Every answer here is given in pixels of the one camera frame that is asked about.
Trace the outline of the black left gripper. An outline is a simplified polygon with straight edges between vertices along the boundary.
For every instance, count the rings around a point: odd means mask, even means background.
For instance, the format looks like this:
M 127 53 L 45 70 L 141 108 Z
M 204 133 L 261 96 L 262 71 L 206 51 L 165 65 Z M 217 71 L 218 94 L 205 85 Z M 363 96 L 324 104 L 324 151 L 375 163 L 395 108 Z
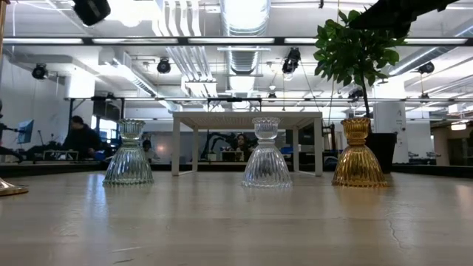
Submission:
M 73 10 L 79 19 L 88 27 L 103 21 L 110 13 L 107 0 L 73 0 Z

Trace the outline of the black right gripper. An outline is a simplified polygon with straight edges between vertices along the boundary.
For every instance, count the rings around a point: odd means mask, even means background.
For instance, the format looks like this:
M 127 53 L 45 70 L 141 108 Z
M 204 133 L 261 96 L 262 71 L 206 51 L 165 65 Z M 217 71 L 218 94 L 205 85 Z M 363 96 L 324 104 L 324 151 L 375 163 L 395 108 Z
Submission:
M 443 11 L 457 0 L 378 0 L 373 6 L 354 18 L 352 29 L 385 29 L 392 27 L 396 38 L 407 36 L 411 23 L 418 16 L 433 10 Z

